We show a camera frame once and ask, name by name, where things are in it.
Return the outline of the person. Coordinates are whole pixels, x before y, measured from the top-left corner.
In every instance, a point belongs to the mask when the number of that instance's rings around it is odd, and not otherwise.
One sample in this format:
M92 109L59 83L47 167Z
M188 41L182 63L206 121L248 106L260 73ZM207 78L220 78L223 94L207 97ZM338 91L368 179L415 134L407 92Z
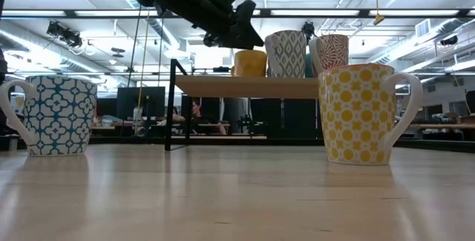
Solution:
M213 122L202 114L201 104L199 100L192 100L191 112L191 129L196 134L220 134L224 136L226 135L226 129L222 124L220 124L219 122Z

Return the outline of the black aluminium table frame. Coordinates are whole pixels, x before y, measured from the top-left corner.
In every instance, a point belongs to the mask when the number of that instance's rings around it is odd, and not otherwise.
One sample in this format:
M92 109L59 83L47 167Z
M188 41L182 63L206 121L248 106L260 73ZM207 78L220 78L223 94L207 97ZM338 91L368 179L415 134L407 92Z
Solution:
M248 138L247 136L195 136L189 140L175 136L172 145L263 145L263 146L324 146L322 139L264 139L262 136ZM127 145L164 145L164 138L139 138L117 136L92 136L90 145L127 144ZM399 139L395 148L414 148L434 151L454 151L462 153L475 153L475 142L448 141L448 140L417 140Z

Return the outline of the black ceiling spotlight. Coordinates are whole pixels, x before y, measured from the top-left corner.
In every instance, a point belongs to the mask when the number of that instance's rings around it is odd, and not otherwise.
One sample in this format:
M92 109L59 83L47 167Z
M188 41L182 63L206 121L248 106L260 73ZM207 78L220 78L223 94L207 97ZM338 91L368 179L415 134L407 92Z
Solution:
M309 41L315 37L315 27L313 22L304 22L301 32L305 35L307 44L309 44Z
M59 39L68 47L78 48L82 46L82 38L80 37L80 33L63 27L58 22L49 22L46 34L53 38Z

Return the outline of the black monitor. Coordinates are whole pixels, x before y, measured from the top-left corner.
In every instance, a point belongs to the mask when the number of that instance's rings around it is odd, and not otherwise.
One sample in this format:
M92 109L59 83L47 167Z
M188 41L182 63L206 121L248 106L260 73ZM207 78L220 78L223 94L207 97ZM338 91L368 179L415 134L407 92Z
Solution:
M165 114L166 89L164 87L119 88L117 91L117 116L128 119L136 116L135 108L142 109L142 116L162 117Z

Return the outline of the white mug yellow dot pattern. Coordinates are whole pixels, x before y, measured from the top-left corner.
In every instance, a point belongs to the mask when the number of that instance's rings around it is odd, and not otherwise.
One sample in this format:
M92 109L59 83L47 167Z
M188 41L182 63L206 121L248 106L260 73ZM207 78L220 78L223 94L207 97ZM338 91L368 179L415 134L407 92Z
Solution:
M396 84L405 80L410 98L396 118ZM329 162L387 165L392 147L422 105L421 81L389 65L348 65L318 75L318 100Z

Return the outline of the white mug red leaf pattern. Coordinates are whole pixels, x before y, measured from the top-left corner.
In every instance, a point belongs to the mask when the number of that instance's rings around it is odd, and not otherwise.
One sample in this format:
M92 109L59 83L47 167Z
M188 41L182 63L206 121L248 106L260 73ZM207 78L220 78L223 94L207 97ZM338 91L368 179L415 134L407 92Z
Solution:
M323 35L309 41L314 75L349 64L349 38L341 34Z

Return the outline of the black overhead light bar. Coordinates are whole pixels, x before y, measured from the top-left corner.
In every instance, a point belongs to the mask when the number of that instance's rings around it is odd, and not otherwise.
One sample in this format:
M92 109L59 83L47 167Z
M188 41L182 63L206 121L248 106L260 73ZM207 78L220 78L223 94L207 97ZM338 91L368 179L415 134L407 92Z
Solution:
M387 19L475 19L475 7L469 9L291 9L261 8L254 10L254 19L371 19L376 15ZM2 19L137 19L159 18L156 10L4 10Z

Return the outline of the black background robot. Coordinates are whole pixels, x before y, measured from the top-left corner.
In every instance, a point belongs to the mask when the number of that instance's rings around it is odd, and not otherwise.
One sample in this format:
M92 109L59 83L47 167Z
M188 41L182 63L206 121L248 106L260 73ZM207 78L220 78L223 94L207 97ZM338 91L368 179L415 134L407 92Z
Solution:
M241 133L246 133L250 136L264 135L265 123L255 121L249 114L241 116L237 121L237 125Z

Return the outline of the white mug grey diamond pattern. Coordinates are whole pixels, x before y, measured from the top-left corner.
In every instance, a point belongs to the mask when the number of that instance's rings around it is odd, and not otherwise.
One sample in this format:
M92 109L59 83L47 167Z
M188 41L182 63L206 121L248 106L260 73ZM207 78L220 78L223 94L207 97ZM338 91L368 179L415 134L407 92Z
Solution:
M307 40L297 30L282 30L264 40L268 56L269 76L304 78Z

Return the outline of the wooden shelf black metal legs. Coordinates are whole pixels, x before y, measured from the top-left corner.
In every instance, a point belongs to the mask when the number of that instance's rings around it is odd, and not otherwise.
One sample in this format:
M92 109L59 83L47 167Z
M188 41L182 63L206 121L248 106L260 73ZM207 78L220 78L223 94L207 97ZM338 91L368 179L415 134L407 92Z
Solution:
M318 80L305 78L269 78L255 76L193 76L172 59L168 90L168 109L164 148L172 151L171 126L174 89L188 97L317 99Z

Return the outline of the white mug blue tile pattern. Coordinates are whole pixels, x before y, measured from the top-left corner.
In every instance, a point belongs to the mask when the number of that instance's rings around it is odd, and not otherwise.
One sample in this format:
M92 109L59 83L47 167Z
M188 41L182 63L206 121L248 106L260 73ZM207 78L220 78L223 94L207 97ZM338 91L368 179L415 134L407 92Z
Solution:
M9 90L24 92L24 118L10 106ZM97 86L66 76L29 76L0 85L0 109L19 133L30 156L78 156L87 148Z

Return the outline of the plain orange mug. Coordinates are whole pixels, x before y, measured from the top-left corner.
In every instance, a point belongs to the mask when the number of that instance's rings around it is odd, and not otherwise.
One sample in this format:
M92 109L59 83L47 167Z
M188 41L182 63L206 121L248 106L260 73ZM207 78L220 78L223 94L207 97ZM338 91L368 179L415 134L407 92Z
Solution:
M267 54L260 50L241 50L236 52L233 76L266 76Z

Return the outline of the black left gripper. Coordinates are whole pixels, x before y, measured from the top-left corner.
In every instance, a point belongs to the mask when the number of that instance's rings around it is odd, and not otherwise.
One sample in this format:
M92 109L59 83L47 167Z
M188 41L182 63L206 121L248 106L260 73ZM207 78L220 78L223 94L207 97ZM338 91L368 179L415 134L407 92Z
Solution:
M235 0L157 0L157 5L170 10L206 31L203 38L208 47L253 49L263 47L263 39L251 24L256 3L245 0L237 7Z

